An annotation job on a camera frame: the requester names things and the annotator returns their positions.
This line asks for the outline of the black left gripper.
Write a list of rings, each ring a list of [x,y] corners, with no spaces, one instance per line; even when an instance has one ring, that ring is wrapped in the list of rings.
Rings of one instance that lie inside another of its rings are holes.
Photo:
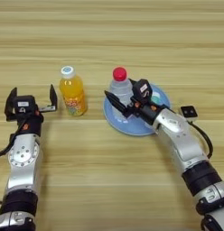
[[[6,99],[5,103],[5,116],[8,122],[16,121],[18,128],[16,134],[36,134],[41,135],[42,123],[44,120],[43,114],[48,112],[54,112],[58,109],[58,98],[54,86],[50,87],[50,101],[51,106],[38,107],[14,106],[14,98],[17,96],[17,88],[13,88]]]

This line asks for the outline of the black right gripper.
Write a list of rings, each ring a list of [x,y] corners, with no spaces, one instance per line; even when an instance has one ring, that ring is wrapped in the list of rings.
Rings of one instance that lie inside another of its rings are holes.
[[[137,81],[129,79],[132,87],[137,87]],[[131,98],[131,103],[128,106],[125,106],[120,102],[120,99],[111,92],[104,91],[110,104],[118,110],[124,117],[129,117],[131,115],[140,117],[149,125],[153,125],[157,116],[166,108],[166,105],[157,105],[153,101],[146,101],[141,103],[134,97]]]

